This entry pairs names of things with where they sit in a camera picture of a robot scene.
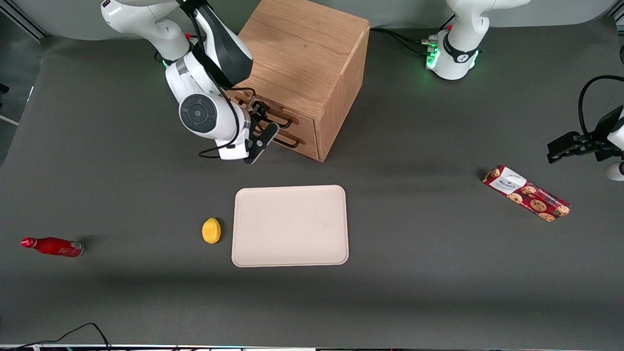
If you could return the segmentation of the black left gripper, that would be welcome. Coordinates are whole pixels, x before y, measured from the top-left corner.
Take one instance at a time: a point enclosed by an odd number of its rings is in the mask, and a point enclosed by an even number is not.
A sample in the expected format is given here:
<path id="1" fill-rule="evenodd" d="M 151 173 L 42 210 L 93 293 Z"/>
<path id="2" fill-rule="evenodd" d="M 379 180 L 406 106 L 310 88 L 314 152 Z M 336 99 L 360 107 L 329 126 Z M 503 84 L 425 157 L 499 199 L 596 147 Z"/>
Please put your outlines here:
<path id="1" fill-rule="evenodd" d="M 623 143 L 608 138 L 623 130 L 623 109 L 621 107 L 613 109 L 600 118 L 591 133 L 587 131 L 583 109 L 580 108 L 580 126 L 586 141 L 583 142 L 580 133 L 566 133 L 556 138 L 548 143 L 547 158 L 549 164 L 558 162 L 563 158 L 585 156 L 586 154 L 594 154 L 598 162 L 611 157 L 623 157 Z"/>

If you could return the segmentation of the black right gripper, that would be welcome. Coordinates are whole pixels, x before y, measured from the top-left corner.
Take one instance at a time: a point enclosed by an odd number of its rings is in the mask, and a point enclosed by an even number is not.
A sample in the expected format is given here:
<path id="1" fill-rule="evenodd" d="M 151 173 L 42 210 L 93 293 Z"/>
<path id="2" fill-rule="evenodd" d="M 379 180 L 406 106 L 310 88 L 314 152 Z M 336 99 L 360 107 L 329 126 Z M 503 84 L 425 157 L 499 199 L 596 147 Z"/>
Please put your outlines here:
<path id="1" fill-rule="evenodd" d="M 266 116 L 270 107 L 261 101 L 255 101 L 252 110 L 248 111 L 250 116 L 250 125 L 248 127 L 248 137 L 245 140 L 246 147 L 266 147 L 267 142 L 263 137 L 263 128 L 272 123 Z"/>

